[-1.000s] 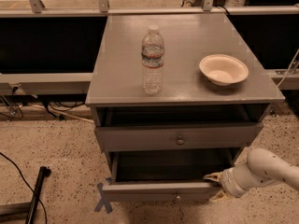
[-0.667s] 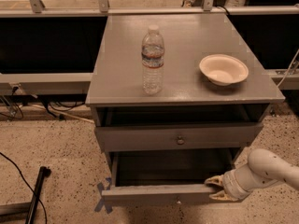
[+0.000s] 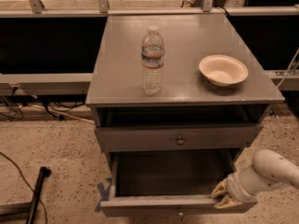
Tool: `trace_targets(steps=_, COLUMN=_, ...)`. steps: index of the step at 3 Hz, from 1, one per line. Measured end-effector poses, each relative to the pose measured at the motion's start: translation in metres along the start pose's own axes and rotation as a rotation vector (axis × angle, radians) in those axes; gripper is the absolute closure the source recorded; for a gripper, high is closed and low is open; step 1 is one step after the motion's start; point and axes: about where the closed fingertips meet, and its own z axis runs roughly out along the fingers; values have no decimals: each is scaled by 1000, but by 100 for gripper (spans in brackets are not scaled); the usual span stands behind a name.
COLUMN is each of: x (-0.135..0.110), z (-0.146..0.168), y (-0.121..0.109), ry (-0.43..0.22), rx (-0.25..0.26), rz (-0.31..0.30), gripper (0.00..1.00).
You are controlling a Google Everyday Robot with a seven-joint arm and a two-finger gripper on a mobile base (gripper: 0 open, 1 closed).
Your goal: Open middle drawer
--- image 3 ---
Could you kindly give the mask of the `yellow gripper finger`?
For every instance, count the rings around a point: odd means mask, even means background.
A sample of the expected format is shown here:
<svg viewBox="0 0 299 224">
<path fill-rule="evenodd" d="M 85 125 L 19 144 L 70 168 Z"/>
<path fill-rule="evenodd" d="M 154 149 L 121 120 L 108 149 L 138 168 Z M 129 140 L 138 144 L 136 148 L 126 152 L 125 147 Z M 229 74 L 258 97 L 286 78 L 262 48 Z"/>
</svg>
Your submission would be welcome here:
<svg viewBox="0 0 299 224">
<path fill-rule="evenodd" d="M 214 205 L 214 207 L 217 209 L 225 209 L 234 206 L 239 206 L 240 204 L 241 202 L 235 200 L 229 194 L 226 194 L 219 203 L 216 203 Z"/>
<path fill-rule="evenodd" d="M 211 197 L 213 199 L 224 197 L 227 194 L 226 180 L 222 180 L 216 188 L 211 192 Z"/>
</svg>

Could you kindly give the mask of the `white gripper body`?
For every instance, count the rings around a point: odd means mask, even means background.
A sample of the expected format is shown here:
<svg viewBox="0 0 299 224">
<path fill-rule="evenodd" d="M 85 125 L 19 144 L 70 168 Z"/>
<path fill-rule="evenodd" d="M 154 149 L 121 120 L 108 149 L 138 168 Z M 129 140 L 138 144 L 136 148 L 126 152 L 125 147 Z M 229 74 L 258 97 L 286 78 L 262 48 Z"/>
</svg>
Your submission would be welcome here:
<svg viewBox="0 0 299 224">
<path fill-rule="evenodd" d="M 238 203 L 256 202 L 256 197 L 250 194 L 241 184 L 239 172 L 229 174 L 226 177 L 226 188 L 229 196 Z"/>
</svg>

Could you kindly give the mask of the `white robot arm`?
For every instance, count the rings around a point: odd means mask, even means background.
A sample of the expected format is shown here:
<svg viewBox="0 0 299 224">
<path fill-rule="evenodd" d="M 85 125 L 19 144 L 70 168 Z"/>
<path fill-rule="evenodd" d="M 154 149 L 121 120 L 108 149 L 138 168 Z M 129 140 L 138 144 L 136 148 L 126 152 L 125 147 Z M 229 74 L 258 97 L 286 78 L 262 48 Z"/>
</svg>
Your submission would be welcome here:
<svg viewBox="0 0 299 224">
<path fill-rule="evenodd" d="M 229 174 L 211 193 L 217 209 L 253 203 L 260 192 L 284 186 L 299 189 L 299 167 L 273 150 L 257 151 L 250 166 Z"/>
</svg>

